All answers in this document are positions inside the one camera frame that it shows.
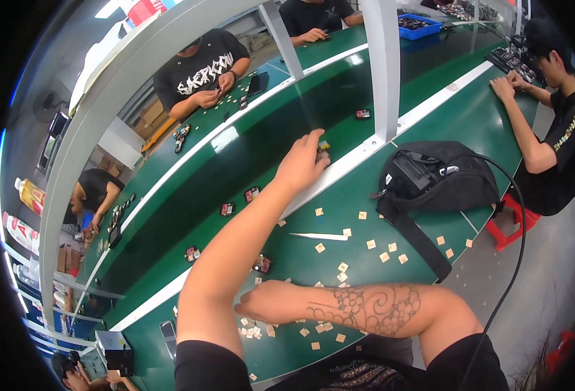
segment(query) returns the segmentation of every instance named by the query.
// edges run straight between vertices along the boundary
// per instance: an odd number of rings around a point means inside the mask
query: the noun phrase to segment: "cardboard box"
[[[152,124],[161,113],[164,112],[164,107],[159,99],[156,99],[145,111],[140,114],[140,117],[145,123]]]

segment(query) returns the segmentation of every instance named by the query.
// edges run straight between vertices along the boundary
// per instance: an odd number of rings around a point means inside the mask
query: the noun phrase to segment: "hand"
[[[286,324],[304,315],[304,288],[289,282],[269,280],[240,297],[236,313],[267,324]]]
[[[295,195],[314,183],[324,168],[331,163],[329,158],[316,163],[318,140],[323,134],[324,129],[314,129],[308,135],[296,140],[292,149],[281,161],[273,181],[284,185]]]
[[[526,87],[528,87],[529,83],[526,82],[521,75],[518,74],[518,72],[511,70],[509,71],[509,73],[507,74],[507,81],[509,82],[509,84],[511,85],[511,87],[514,88],[519,88],[521,90],[526,90]]]
[[[193,99],[198,106],[204,109],[209,109],[211,106],[218,103],[218,98],[218,90],[198,91],[190,97],[190,99]]]
[[[218,76],[218,85],[220,85],[220,96],[226,95],[227,91],[233,87],[236,82],[236,76],[231,72],[225,72]]]
[[[516,91],[511,87],[506,78],[497,78],[490,80],[490,85],[496,93],[496,96],[502,101],[513,99]]]
[[[312,28],[307,33],[300,35],[300,37],[307,42],[316,42],[319,39],[322,39],[324,41],[328,36],[329,34],[317,28]]]
[[[110,382],[111,384],[118,384],[118,383],[122,383],[122,378],[120,377],[120,375],[118,374],[117,371],[108,370],[107,371],[107,381]]]

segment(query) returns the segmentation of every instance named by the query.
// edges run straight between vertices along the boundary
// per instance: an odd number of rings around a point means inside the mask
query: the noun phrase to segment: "smartphone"
[[[177,334],[174,332],[174,325],[170,320],[167,320],[160,323],[159,328],[162,331],[168,354],[170,354],[170,358],[174,362],[175,358],[177,358]]]
[[[268,88],[268,72],[256,74],[251,78],[249,91],[246,96],[254,96],[264,92]]]

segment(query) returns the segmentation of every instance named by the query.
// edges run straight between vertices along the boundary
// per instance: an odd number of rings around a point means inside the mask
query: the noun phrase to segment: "hair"
[[[551,22],[544,18],[531,18],[525,29],[526,47],[537,58],[550,61],[550,53],[554,50],[564,62],[565,71],[575,74],[572,66],[572,50],[563,35]]]

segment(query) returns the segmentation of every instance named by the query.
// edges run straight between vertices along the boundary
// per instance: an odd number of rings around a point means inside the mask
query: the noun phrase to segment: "device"
[[[254,96],[264,92],[268,88],[268,72],[256,74],[251,78],[249,90],[246,96]]]
[[[133,349],[121,332],[96,330],[96,351],[108,370],[119,370],[121,377],[131,377],[135,371]]]
[[[159,324],[159,329],[162,331],[168,354],[174,362],[175,358],[177,358],[177,334],[174,332],[174,325],[170,320],[167,320]]]

